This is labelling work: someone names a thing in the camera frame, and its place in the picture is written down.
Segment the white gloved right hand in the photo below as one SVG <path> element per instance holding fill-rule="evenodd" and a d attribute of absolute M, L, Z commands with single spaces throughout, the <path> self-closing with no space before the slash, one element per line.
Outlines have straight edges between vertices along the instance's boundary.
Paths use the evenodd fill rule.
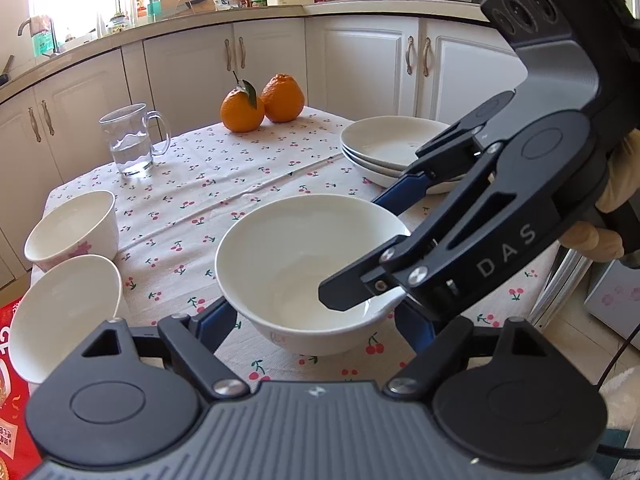
<path fill-rule="evenodd" d="M 622 206 L 639 189 L 640 132 L 634 129 L 620 142 L 608 161 L 608 183 L 596 207 L 605 214 Z M 597 228 L 587 221 L 577 221 L 560 238 L 562 246 L 576 250 L 594 262 L 609 262 L 622 258 L 623 239 L 617 232 Z"/>

